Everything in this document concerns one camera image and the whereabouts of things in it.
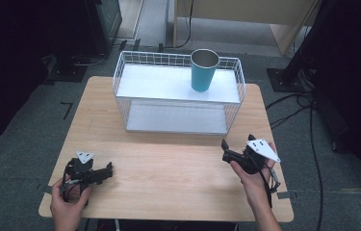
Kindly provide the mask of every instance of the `hand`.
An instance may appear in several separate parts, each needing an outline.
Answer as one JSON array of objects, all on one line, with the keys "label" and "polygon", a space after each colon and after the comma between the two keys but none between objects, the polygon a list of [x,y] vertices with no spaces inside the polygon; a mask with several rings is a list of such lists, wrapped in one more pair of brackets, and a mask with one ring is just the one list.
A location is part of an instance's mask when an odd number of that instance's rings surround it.
[{"label": "hand", "polygon": [[[270,142],[270,147],[276,153],[275,145],[272,142]],[[258,230],[281,230],[268,202],[267,192],[265,191],[264,180],[262,179],[261,174],[257,172],[250,175],[235,161],[231,161],[230,165],[241,179],[246,199],[254,213]],[[274,165],[275,161],[270,159],[267,160],[268,167],[272,168]],[[267,183],[269,183],[271,173],[268,168],[263,168],[262,173],[264,174]]]},{"label": "hand", "polygon": [[[276,153],[275,146],[272,142],[270,142],[270,147]],[[268,167],[273,168],[275,161],[267,159],[266,164]],[[232,161],[230,165],[234,169],[235,173],[240,177],[241,183],[244,185],[244,190],[249,205],[251,207],[255,206],[255,204],[258,202],[262,203],[264,199],[268,204],[267,193],[264,189],[264,180],[262,179],[261,174],[257,172],[250,175],[246,173],[237,162],[234,161]],[[271,177],[270,171],[267,167],[265,167],[262,169],[262,173],[264,174],[264,177],[268,183]]]},{"label": "hand", "polygon": [[52,200],[50,209],[54,219],[55,230],[75,231],[78,228],[79,222],[81,220],[82,210],[90,198],[90,187],[84,189],[81,196],[79,195],[79,185],[74,187],[68,193],[68,199],[79,198],[79,200],[77,203],[72,204],[65,202],[61,195],[60,188],[62,183],[63,179],[60,179],[52,187]]}]

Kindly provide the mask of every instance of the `human hand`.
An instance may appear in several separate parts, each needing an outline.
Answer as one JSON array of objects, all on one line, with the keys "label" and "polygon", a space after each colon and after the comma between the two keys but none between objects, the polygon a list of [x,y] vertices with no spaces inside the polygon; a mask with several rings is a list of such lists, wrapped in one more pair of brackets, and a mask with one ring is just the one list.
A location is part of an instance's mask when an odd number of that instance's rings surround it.
[{"label": "human hand", "polygon": [[81,220],[82,210],[85,207],[88,199],[90,198],[90,187],[84,189],[80,196],[79,185],[72,189],[68,193],[68,199],[78,199],[75,204],[65,202],[60,188],[62,186],[63,179],[58,180],[52,187],[52,200],[51,200],[51,214],[54,219],[56,231],[75,231],[78,228]]},{"label": "human hand", "polygon": [[[275,146],[272,142],[269,143],[272,150],[276,153]],[[267,159],[266,164],[268,167],[273,168],[275,165],[275,161],[271,159]],[[264,188],[264,180],[261,177],[261,174],[259,172],[255,174],[248,174],[246,173],[241,166],[235,162],[230,162],[231,167],[235,171],[235,173],[240,177],[241,183],[244,186],[246,199],[248,200],[249,205],[252,209],[255,209],[257,206],[262,205],[268,205],[268,197],[267,192]],[[268,170],[267,167],[262,169],[262,173],[264,174],[265,179],[267,180],[267,183],[270,181],[271,173]]]}]

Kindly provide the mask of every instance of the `wooden table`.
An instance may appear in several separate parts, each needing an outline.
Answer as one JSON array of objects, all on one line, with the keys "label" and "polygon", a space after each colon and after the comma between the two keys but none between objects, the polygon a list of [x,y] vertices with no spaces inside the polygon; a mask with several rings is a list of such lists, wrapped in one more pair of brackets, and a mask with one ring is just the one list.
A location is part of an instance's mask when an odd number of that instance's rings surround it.
[{"label": "wooden table", "polygon": [[[114,165],[114,176],[91,185],[84,218],[253,221],[238,176],[224,162],[221,136],[127,132],[116,106],[111,77],[91,77],[66,136],[49,185],[63,176],[76,150],[95,154],[93,169]],[[246,85],[245,101],[229,134],[230,148],[245,148],[248,134],[272,141],[261,92]],[[287,191],[282,169],[274,167]],[[281,222],[294,218],[290,199],[272,195]],[[39,206],[51,217],[51,195]]]}]

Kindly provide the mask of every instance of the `finger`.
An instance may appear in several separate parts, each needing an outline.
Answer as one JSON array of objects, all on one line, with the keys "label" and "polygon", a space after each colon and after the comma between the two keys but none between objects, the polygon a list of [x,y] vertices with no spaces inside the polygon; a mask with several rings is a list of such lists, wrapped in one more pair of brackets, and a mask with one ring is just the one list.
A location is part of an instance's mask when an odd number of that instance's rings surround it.
[{"label": "finger", "polygon": [[267,166],[269,168],[273,168],[275,166],[275,161],[271,160],[271,159],[267,159]]},{"label": "finger", "polygon": [[243,170],[243,168],[235,161],[230,162],[230,166],[234,170],[234,172],[240,177],[240,179],[243,179],[246,177],[247,173]]},{"label": "finger", "polygon": [[76,206],[82,210],[84,209],[85,204],[87,203],[88,199],[90,198],[90,187],[84,189],[81,193],[81,197],[79,198]]},{"label": "finger", "polygon": [[274,144],[273,142],[269,142],[268,144],[270,145],[270,147],[272,148],[272,150],[273,150],[273,151],[275,152],[275,154],[277,155],[275,144]]},{"label": "finger", "polygon": [[51,188],[51,192],[53,195],[60,194],[60,187],[63,184],[63,178],[59,179]]}]

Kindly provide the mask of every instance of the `white box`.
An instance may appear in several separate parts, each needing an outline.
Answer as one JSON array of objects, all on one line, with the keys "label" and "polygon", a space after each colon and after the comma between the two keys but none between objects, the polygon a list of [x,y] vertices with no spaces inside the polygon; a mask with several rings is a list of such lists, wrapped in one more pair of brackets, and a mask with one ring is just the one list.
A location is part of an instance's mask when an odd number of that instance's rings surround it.
[{"label": "white box", "polygon": [[126,130],[226,135],[245,97],[240,60],[220,57],[204,92],[191,78],[190,55],[122,52],[113,87]]}]

